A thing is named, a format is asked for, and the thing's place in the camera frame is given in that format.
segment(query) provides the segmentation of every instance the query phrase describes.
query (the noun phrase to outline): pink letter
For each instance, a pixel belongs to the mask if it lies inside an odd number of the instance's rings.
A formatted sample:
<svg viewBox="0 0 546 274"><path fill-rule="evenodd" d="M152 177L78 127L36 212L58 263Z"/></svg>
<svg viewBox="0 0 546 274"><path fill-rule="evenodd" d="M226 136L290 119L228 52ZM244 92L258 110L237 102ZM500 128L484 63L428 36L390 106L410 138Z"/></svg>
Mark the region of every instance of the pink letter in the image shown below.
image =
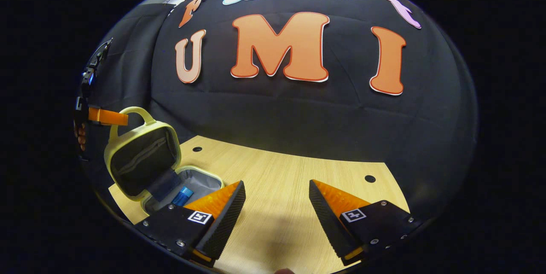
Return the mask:
<svg viewBox="0 0 546 274"><path fill-rule="evenodd" d="M411 17L411 15L409 15L411 14L411 10L409 8L402 5L402 3L400 3L398 0L390 0L390 3L392 3L394 8L396 8L396 11L402 16L402 18L404 18L405 21L407 21L409 24L413 25L414 27L421 29L421 25L417 21L415 21Z"/></svg>

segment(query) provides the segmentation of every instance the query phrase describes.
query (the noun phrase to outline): wooden table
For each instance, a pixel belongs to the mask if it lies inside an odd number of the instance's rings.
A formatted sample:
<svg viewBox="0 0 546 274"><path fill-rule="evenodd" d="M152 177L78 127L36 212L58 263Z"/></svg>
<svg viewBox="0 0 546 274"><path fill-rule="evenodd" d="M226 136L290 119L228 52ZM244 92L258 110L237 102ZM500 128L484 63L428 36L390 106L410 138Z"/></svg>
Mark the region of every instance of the wooden table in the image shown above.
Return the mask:
<svg viewBox="0 0 546 274"><path fill-rule="evenodd" d="M203 150L194 152L194 147ZM384 163L324 160L280 154L196 136L180 144L181 165L217 174L226 185L243 180L246 201L215 269L231 274L326 274L346 268L336 256L309 200L316 179L370 203L388 200L410 212ZM376 181L364 179L372 175ZM148 215L116 185L110 192L136 224Z"/></svg>

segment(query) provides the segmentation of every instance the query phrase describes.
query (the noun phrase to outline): black fabric backdrop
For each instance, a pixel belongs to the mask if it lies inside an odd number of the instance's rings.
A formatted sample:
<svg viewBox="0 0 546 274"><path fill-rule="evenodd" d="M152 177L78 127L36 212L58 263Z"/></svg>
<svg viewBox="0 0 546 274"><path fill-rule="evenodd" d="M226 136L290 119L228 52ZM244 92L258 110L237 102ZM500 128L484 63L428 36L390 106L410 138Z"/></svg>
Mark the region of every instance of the black fabric backdrop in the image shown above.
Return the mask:
<svg viewBox="0 0 546 274"><path fill-rule="evenodd" d="M14 64L4 76L14 81L3 88L3 98L9 111L17 111L6 117L7 128L16 129L7 130L4 140L6 157L16 163L6 173L10 273L189 272L111 217L74 156L70 111L82 64L141 1L6 0L12 49L6 60ZM476 159L442 216L365 272L537 272L544 266L536 238L544 183L536 162L544 122L537 99L544 77L532 47L540 42L533 12L540 2L410 1L444 29L468 63L480 108ZM203 67L201 81L207 72ZM263 78L261 71L255 81ZM273 78L284 79L281 72Z"/></svg>
<svg viewBox="0 0 546 274"><path fill-rule="evenodd" d="M458 190L476 144L475 92L458 50L418 7L401 0L421 29L406 23L387 0L251 0L229 6L222 0L203 0L179 28L191 1L174 9L139 6L105 35L102 42L114 42L90 104L111 111L144 107L172 125L181 143L198 134L304 157L385 162L412 214L423 220L437 216ZM229 71L236 63L238 32L232 22L261 14L279 33L297 12L330 18L322 36L328 81L285 78L282 68L292 52L273 77L256 60L261 74L233 78ZM369 87L379 55L373 26L406 40L402 95ZM184 84L176 76L174 46L199 29L207 30L201 75ZM88 130L86 155L92 161L84 165L98 194L123 216L107 190L113 184L102 160L108 132L108 127Z"/></svg>

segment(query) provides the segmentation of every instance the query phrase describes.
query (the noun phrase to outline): open lunch bag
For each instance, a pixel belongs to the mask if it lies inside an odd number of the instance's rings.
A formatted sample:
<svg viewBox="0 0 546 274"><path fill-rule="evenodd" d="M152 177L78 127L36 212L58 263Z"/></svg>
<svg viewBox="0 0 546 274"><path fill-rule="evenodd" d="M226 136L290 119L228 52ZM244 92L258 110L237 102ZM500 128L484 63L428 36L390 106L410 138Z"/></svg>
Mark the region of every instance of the open lunch bag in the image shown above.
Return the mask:
<svg viewBox="0 0 546 274"><path fill-rule="evenodd" d="M119 191L133 201L133 208L139 204L142 209L138 210L146 214L144 220L131 221L169 251L212 267L246 198L243 181L224 187L218 175L196 166L179 166L179 140L169 124L154 120L140 107L119 113L137 113L144 119L144 124L121 136L118 126L112 125L104 150L104 162ZM193 194L177 204L188 190Z"/></svg>

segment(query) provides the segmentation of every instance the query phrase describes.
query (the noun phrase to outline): black clamp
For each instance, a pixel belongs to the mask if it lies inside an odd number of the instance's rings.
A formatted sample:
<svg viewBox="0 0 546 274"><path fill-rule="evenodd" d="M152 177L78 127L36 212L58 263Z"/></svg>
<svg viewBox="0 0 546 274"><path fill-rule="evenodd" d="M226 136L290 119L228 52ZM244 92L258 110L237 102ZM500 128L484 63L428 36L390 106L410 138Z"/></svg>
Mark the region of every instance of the black clamp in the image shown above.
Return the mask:
<svg viewBox="0 0 546 274"><path fill-rule="evenodd" d="M93 82L97 78L98 68L100 64L107 59L112 40L113 38L109 39L95 50L86 64L85 71L82 73L82 81L80 84L81 95L76 97L76 106L74 108L74 131L76 132L76 136L78 136L80 129L83 129L82 125L84 123L101 125L100 122L90 122L90 106L87 101L93 89ZM83 161L89 161L89 159L84 156L84 151L80 147L78 147L78 156Z"/></svg>
<svg viewBox="0 0 546 274"><path fill-rule="evenodd" d="M187 204L168 204L135 227L166 250L212 268L226 246L245 199L244 183L239 181L217 217L191 210Z"/></svg>
<svg viewBox="0 0 546 274"><path fill-rule="evenodd" d="M335 253L344 266L380 257L403 243L423 223L388 200L334 214L314 181L309 199Z"/></svg>

